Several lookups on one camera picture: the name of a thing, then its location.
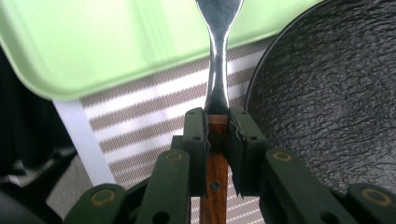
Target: textured black surface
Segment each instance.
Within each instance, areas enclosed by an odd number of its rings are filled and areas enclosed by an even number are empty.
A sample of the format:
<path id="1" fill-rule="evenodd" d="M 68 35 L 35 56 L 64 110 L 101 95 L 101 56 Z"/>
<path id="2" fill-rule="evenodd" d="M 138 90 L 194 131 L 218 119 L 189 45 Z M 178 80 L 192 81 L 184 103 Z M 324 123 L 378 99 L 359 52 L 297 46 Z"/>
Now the textured black surface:
<path id="1" fill-rule="evenodd" d="M 327 2 L 264 54 L 247 110 L 325 185 L 396 193 L 395 62 L 396 2 Z"/>

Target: white striped mat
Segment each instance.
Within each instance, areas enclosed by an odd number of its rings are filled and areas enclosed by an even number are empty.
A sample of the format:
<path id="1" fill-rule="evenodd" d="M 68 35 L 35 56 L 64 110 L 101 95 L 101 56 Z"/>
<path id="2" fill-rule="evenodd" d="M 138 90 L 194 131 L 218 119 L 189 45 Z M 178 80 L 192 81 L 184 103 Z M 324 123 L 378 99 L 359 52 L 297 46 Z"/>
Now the white striped mat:
<path id="1" fill-rule="evenodd" d="M 254 68 L 271 39 L 228 52 L 229 98 L 242 107 Z M 157 156 L 182 135 L 184 114 L 203 106 L 208 58 L 98 92 L 74 102 L 54 102 L 94 185 L 126 189 L 150 176 Z M 191 201 L 198 223 L 199 200 Z M 227 223 L 263 223 L 258 198 L 236 197 L 231 177 Z"/>

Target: metal rivet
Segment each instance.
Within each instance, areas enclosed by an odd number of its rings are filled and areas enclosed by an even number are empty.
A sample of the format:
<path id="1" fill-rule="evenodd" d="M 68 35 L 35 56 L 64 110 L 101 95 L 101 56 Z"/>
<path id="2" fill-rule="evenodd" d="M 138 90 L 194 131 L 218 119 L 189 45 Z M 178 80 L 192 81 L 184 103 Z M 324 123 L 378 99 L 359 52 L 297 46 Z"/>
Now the metal rivet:
<path id="1" fill-rule="evenodd" d="M 378 189 L 366 188 L 361 191 L 364 198 L 368 199 L 372 203 L 376 203 L 383 207 L 389 207 L 393 205 L 392 199 L 384 192 Z"/>
<path id="2" fill-rule="evenodd" d="M 286 152 L 276 152 L 274 158 L 278 161 L 291 161 L 291 155 Z"/>
<path id="3" fill-rule="evenodd" d="M 183 156 L 180 153 L 171 152 L 171 153 L 166 154 L 165 158 L 168 161 L 181 161 L 183 159 Z"/>
<path id="4" fill-rule="evenodd" d="M 220 189 L 220 182 L 217 181 L 217 180 L 215 180 L 215 181 L 213 181 L 213 182 L 210 182 L 209 188 L 210 188 L 210 189 L 213 189 L 214 191 Z"/>
<path id="5" fill-rule="evenodd" d="M 116 198 L 116 193 L 112 189 L 101 189 L 91 196 L 91 204 L 100 207 L 111 203 Z"/>

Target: green tray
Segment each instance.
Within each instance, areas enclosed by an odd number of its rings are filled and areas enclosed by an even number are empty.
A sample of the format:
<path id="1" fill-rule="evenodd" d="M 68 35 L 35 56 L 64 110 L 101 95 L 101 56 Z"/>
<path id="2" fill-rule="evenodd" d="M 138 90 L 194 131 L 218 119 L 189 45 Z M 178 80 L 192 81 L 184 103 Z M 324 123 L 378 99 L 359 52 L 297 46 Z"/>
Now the green tray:
<path id="1" fill-rule="evenodd" d="M 319 0 L 246 0 L 230 48 L 277 34 Z M 194 0 L 1 0 L 0 45 L 22 83 L 72 100 L 208 55 Z"/>

